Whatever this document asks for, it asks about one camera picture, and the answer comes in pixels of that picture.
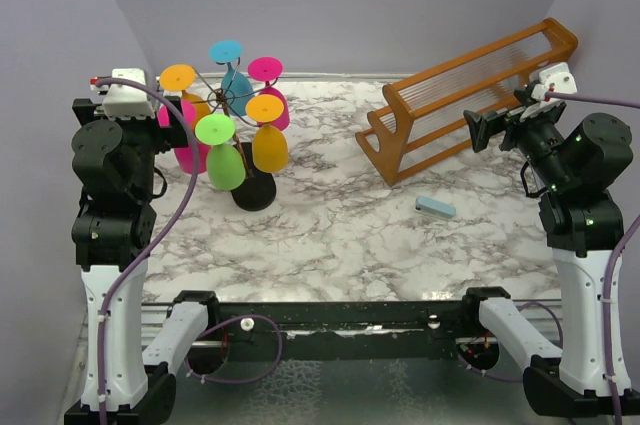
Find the yellow wine glass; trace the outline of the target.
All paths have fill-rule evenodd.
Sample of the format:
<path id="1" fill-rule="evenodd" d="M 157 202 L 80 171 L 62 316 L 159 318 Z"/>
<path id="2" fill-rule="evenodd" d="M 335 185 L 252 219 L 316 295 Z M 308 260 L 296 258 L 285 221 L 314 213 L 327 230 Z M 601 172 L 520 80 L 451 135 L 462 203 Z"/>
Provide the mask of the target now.
<path id="1" fill-rule="evenodd" d="M 283 102 L 269 94 L 253 97 L 246 106 L 247 115 L 259 125 L 252 142 L 253 162 L 265 173 L 279 172 L 289 161 L 287 141 L 273 125 L 283 111 Z"/>
<path id="2" fill-rule="evenodd" d="M 194 83 L 195 78 L 194 68 L 187 64 L 171 65 L 159 76 L 159 84 L 162 89 L 169 92 L 180 92 L 181 99 L 191 104 L 194 111 L 190 121 L 192 126 L 211 113 L 209 104 L 203 98 L 187 91 Z"/>

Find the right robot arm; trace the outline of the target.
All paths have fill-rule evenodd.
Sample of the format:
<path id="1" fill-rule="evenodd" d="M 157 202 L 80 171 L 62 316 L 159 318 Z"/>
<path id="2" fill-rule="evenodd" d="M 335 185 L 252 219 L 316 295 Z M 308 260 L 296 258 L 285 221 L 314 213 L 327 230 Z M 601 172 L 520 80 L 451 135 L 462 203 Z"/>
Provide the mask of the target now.
<path id="1" fill-rule="evenodd" d="M 561 285 L 562 343 L 545 338 L 506 297 L 463 307 L 459 323 L 469 335 L 496 337 L 519 366 L 537 414 L 610 415 L 621 423 L 639 413 L 617 303 L 621 252 L 639 226 L 625 227 L 608 188 L 633 160 L 632 135 L 620 119 L 593 113 L 563 137 L 555 124 L 565 106 L 534 115 L 525 107 L 464 114 L 475 152 L 502 134 L 501 149 L 518 149 L 543 183 L 534 196 Z"/>

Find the metal wine glass rack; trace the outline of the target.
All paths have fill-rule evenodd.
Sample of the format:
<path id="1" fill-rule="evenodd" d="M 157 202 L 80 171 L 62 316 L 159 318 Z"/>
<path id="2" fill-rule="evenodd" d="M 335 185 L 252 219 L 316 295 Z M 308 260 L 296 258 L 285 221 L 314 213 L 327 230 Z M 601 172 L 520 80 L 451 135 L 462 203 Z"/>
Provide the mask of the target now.
<path id="1" fill-rule="evenodd" d="M 224 114 L 231 118 L 235 124 L 235 135 L 231 139 L 231 144 L 239 151 L 244 161 L 246 178 L 244 182 L 235 190 L 227 191 L 237 207 L 244 211 L 257 212 L 266 209 L 273 203 L 276 197 L 276 184 L 273 176 L 256 168 L 253 162 L 252 145 L 243 141 L 238 134 L 238 124 L 240 122 L 250 126 L 257 125 L 245 116 L 239 115 L 233 110 L 219 85 L 213 85 L 205 76 L 196 72 L 197 79 L 208 89 L 205 100 L 210 107 L 210 114 Z"/>

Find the blue wine glass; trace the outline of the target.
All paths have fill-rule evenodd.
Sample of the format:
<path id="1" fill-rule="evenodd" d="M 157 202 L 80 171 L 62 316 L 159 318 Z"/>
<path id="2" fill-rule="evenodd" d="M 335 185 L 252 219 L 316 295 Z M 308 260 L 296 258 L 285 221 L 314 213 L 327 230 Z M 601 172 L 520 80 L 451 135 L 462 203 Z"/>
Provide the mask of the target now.
<path id="1" fill-rule="evenodd" d="M 226 66 L 221 88 L 229 106 L 239 115 L 246 114 L 246 104 L 254 95 L 251 83 L 239 70 L 242 53 L 242 45 L 235 40 L 218 41 L 209 49 L 209 57 L 215 63 Z"/>

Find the pink wine glass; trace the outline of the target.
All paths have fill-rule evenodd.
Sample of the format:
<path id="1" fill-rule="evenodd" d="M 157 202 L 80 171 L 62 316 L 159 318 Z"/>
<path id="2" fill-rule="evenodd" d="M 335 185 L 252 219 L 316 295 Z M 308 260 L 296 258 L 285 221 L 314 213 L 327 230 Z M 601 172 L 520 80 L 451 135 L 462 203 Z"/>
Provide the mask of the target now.
<path id="1" fill-rule="evenodd" d="M 183 114 L 191 126 L 195 129 L 196 124 L 210 113 L 206 103 L 198 103 L 199 97 L 187 94 L 181 98 Z M 157 120 L 161 127 L 168 127 L 170 124 L 169 112 L 164 105 L 161 105 L 157 114 Z M 198 142 L 198 165 L 195 165 L 191 148 L 189 146 L 174 148 L 174 154 L 178 165 L 186 174 L 192 174 L 197 169 L 199 174 L 206 171 L 206 158 L 210 147 L 202 142 Z"/>
<path id="2" fill-rule="evenodd" d="M 283 65 L 275 57 L 259 57 L 249 63 L 247 68 L 249 76 L 256 81 L 263 82 L 265 88 L 259 92 L 260 95 L 268 94 L 279 98 L 283 103 L 282 114 L 272 123 L 280 131 L 284 131 L 290 124 L 288 103 L 285 96 L 274 87 L 283 72 Z"/>

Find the green wine glass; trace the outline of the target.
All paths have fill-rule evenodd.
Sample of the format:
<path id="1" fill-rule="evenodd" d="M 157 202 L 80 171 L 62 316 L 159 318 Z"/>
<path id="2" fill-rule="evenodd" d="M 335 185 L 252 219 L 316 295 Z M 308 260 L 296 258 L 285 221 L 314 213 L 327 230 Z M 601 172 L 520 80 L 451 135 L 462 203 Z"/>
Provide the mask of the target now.
<path id="1" fill-rule="evenodd" d="M 246 178 L 241 154 L 231 144 L 235 131 L 233 120 L 224 114 L 205 116 L 195 127 L 196 138 L 210 147 L 206 170 L 211 184 L 219 190 L 235 190 Z"/>

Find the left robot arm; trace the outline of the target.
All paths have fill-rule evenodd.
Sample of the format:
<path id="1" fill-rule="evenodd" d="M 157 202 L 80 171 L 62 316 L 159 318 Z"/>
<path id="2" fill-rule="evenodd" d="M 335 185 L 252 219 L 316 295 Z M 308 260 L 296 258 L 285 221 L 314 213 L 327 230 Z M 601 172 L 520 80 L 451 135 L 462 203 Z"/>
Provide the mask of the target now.
<path id="1" fill-rule="evenodd" d="M 185 117 L 163 127 L 154 106 L 141 117 L 109 118 L 77 99 L 80 123 L 72 168 L 82 183 L 71 235 L 87 301 L 87 368 L 67 424 L 163 424 L 176 399 L 177 372 L 197 338 L 220 330 L 217 297 L 183 291 L 148 346 L 142 340 L 142 291 L 153 228 L 157 154 L 189 144 Z"/>

